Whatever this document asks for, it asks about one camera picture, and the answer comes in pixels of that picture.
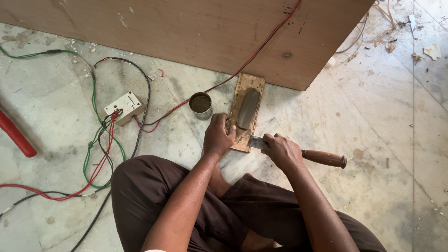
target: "wooden plank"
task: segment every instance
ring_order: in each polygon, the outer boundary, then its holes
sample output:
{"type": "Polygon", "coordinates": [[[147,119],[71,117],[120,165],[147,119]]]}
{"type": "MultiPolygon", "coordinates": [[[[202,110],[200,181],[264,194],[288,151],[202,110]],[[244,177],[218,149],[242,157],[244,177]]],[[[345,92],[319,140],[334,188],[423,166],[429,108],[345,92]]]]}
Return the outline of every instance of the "wooden plank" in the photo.
{"type": "MultiPolygon", "coordinates": [[[[373,2],[302,0],[243,73],[264,77],[275,85],[305,90],[373,2]],[[290,52],[292,58],[284,59],[285,52],[290,52]]],[[[296,3],[297,0],[0,0],[0,22],[233,74],[296,3]]],[[[24,39],[20,34],[15,39],[12,35],[7,37],[7,41],[15,40],[3,43],[7,49],[16,48],[24,39]]],[[[35,51],[27,50],[24,44],[22,54],[35,51]]]]}
{"type": "Polygon", "coordinates": [[[249,136],[254,134],[255,125],[257,124],[258,110],[260,108],[261,97],[263,95],[264,89],[264,78],[257,77],[248,74],[239,74],[237,87],[235,88],[235,95],[233,96],[232,107],[230,108],[230,119],[227,121],[226,127],[230,128],[231,125],[237,126],[237,135],[235,137],[235,142],[233,143],[231,149],[241,152],[250,152],[250,146],[247,145],[249,142],[249,136]],[[238,127],[237,118],[240,114],[241,105],[243,103],[246,91],[249,88],[255,88],[260,92],[260,98],[258,99],[257,108],[255,109],[254,116],[250,122],[250,127],[248,130],[244,130],[238,127]]]}

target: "hand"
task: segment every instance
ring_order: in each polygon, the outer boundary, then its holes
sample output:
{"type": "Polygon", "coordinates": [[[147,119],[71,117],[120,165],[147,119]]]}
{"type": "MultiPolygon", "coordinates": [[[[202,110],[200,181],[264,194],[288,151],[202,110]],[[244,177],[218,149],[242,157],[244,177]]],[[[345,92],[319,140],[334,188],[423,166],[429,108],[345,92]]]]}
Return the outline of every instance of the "hand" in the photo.
{"type": "Polygon", "coordinates": [[[283,172],[286,167],[290,165],[303,165],[302,149],[300,146],[283,137],[280,134],[264,134],[263,139],[269,143],[270,149],[263,149],[261,153],[268,155],[271,160],[280,168],[283,172]]]}
{"type": "Polygon", "coordinates": [[[216,154],[221,158],[235,142],[236,127],[233,125],[227,132],[225,121],[230,116],[227,114],[213,114],[210,125],[205,131],[204,156],[216,154]]]}

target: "brown pants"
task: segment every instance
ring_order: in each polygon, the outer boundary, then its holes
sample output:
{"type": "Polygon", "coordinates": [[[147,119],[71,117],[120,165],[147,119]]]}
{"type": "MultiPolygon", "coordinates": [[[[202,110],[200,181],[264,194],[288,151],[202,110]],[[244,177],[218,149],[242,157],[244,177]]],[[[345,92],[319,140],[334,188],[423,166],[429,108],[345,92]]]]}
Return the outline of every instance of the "brown pants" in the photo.
{"type": "MultiPolygon", "coordinates": [[[[169,160],[149,155],[117,167],[112,178],[112,207],[125,252],[140,252],[162,208],[188,172],[169,160]]],[[[363,224],[344,213],[337,214],[361,252],[386,251],[363,224]]],[[[220,199],[207,189],[188,251],[212,252],[205,236],[239,250],[249,228],[283,245],[273,251],[312,251],[294,193],[249,174],[220,199]]]]}

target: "switch box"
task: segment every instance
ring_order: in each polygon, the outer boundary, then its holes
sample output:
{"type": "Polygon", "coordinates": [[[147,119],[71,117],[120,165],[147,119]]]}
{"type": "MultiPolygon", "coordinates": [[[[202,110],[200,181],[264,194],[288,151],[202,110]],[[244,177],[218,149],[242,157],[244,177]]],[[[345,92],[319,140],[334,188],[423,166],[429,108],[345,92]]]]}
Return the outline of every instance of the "switch box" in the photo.
{"type": "Polygon", "coordinates": [[[118,111],[120,109],[123,109],[123,113],[115,119],[115,124],[123,126],[129,122],[134,115],[138,115],[145,111],[145,106],[132,91],[129,91],[118,98],[118,100],[105,107],[104,111],[106,111],[106,114],[110,115],[114,110],[118,111]]]}

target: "white marble floor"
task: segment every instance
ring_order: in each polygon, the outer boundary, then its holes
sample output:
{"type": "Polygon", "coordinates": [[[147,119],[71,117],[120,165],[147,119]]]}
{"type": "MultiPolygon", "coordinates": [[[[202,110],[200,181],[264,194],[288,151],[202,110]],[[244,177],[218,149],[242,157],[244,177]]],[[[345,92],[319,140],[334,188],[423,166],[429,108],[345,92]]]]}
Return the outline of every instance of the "white marble floor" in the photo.
{"type": "MultiPolygon", "coordinates": [[[[369,227],[388,251],[448,248],[448,193],[444,192],[448,190],[447,6],[445,0],[391,0],[396,20],[407,21],[413,14],[424,25],[414,33],[409,27],[391,30],[379,10],[371,8],[357,57],[340,63],[356,46],[336,55],[338,63],[322,69],[307,91],[270,84],[264,89],[256,134],[279,132],[305,149],[347,155],[344,170],[306,164],[333,207],[369,227]],[[393,42],[396,49],[388,53],[384,43],[393,39],[397,39],[393,42]],[[442,54],[436,61],[422,49],[433,43],[439,44],[442,54]],[[415,65],[413,52],[423,57],[415,65]]],[[[356,32],[355,28],[341,48],[353,41],[356,32]]],[[[77,50],[90,64],[107,56],[134,61],[147,74],[157,76],[151,83],[148,121],[228,77],[7,24],[0,24],[0,38],[1,46],[13,55],[66,48],[77,50]],[[163,78],[158,69],[164,70],[163,78]]],[[[25,158],[1,131],[0,183],[66,192],[85,185],[82,164],[99,124],[90,101],[92,79],[86,77],[86,67],[74,60],[67,54],[27,60],[0,55],[0,106],[38,150],[36,157],[25,158]]],[[[102,108],[127,91],[146,98],[146,83],[133,66],[106,61],[95,72],[102,116],[102,108]]],[[[235,85],[234,78],[210,92],[215,113],[229,112],[235,85]]],[[[158,155],[191,169],[199,159],[207,125],[183,106],[153,133],[143,134],[137,155],[158,155]]],[[[127,157],[137,131],[133,122],[115,131],[127,157]]],[[[100,158],[98,146],[92,152],[91,163],[95,164],[100,158]]],[[[116,145],[112,158],[116,164],[122,160],[116,145]]],[[[285,176],[258,150],[250,154],[229,151],[220,164],[229,182],[250,172],[290,189],[285,176]]],[[[106,182],[109,175],[105,169],[97,183],[106,182]]],[[[1,188],[0,211],[29,194],[1,188]]],[[[0,251],[69,251],[106,194],[104,190],[62,202],[35,197],[19,204],[0,219],[0,251]]],[[[110,202],[78,250],[122,251],[110,202]]]]}

